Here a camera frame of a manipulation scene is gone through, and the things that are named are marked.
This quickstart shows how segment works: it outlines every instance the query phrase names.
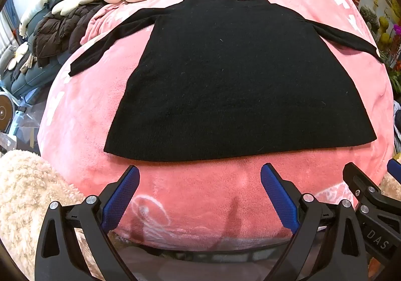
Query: beige fluffy blanket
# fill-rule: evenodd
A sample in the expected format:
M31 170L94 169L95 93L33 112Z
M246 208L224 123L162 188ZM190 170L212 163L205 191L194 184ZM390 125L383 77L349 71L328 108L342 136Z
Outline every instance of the beige fluffy blanket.
M401 185L389 173L384 176L380 183L380 189L383 195L401 201Z
M15 150L0 159L0 239L29 280L35 279L36 248L49 204L57 200L72 205L84 199L36 154ZM92 275L103 280L82 230L76 234ZM109 238L116 248L125 246L114 233Z

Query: sweater sleeve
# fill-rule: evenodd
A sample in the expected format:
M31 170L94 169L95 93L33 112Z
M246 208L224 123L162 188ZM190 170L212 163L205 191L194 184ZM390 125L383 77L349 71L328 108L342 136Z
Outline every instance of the sweater sleeve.
M170 13L171 10L173 10L172 7L143 8L138 10L74 60L71 63L69 75L77 75L92 67L117 40L154 24L160 16Z
M332 42L336 42L340 45L359 50L361 52L367 52L368 54L374 56L380 63L383 63L382 59L376 52L376 47L370 42L358 37L352 33L342 31L337 28L333 28L323 23L306 20L316 30L316 32L323 37Z

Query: sofa cushion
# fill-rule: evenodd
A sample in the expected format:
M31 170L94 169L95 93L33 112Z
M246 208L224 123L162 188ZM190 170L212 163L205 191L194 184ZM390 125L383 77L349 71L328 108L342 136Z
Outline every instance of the sofa cushion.
M13 73L9 70L5 71L4 75L0 80L0 86L5 88L7 91L11 92L11 78Z
M7 49L4 51L3 55L0 58L0 78L3 77L3 74L7 67L9 66L9 62L11 59L14 57L14 53L17 50L17 48L13 45L10 45L7 47Z
M39 87L54 80L60 68L57 56L52 56L49 65L44 68L38 67L38 63L35 63L25 74L25 81L32 87Z
M67 51L65 51L65 52L63 52L61 54L58 54L57 55L57 60L60 63L60 65L63 66L64 63L67 61L67 59L71 57L71 55L72 54L69 52L69 50L67 50Z
M29 84L26 83L25 75L23 75L23 74L20 74L10 87L12 95L16 98L19 98L22 95L26 95L29 91L31 91L33 89L35 89L35 88L31 87Z
M31 35L29 36L29 38L28 38L28 49L29 49L29 52L30 52L31 54L33 53L33 52L32 52L32 49L33 49L33 47L32 47L33 38L35 38L35 35L34 35L34 34L31 34Z
M28 23L27 35L29 37L31 35L33 35L33 32L35 31L35 28L36 28L37 24L41 20L43 20L45 15L48 14L49 12L50 12L50 10L47 7L45 7L44 9L42 9L41 11L39 11L38 13L35 14L35 16L32 18L32 20Z
M21 74L21 68L23 67L25 62L28 60L30 55L31 55L31 53L27 52L21 58L21 60L17 63L17 65L15 66L15 69L13 70L13 77L11 78L11 83L14 83L14 81L16 81L18 79L19 75Z

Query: bed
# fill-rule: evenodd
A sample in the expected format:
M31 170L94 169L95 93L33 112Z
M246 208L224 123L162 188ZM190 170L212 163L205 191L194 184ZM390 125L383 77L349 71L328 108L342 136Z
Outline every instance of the bed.
M392 155L392 91L385 67L366 53L328 47L353 79L377 135L363 146L286 152L188 163L138 162L103 152L126 81L152 27L117 41L93 67L70 78L70 64L125 18L145 7L182 0L121 2L103 7L90 21L83 46L58 73L49 93L38 140L42 156L86 196L99 194L130 164L141 172L139 188L116 232L131 241L176 250L237 250L288 239L260 183L271 162L284 179L324 202L353 195L342 169L354 162L375 183ZM374 40L352 0L269 0Z

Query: black gripper frame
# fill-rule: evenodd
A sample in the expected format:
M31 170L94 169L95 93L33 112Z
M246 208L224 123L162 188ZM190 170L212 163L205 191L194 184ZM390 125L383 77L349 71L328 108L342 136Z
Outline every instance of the black gripper frame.
M325 238L312 273L301 280L368 280L362 232L348 200L338 205L320 203L313 195L301 194L292 182L283 180L271 164L262 167L261 181L284 227L294 233L265 281L298 280L322 226L326 226Z
M387 169L396 176L401 165L391 159ZM381 190L353 163L345 165L343 179L358 200L356 216L366 251L387 265L400 247L401 202L382 195Z
M88 196L81 204L50 204L39 236L36 281L93 281L74 228L81 228L93 257L106 281L135 281L115 251L108 231L117 227L139 185L139 170L130 166L99 196Z

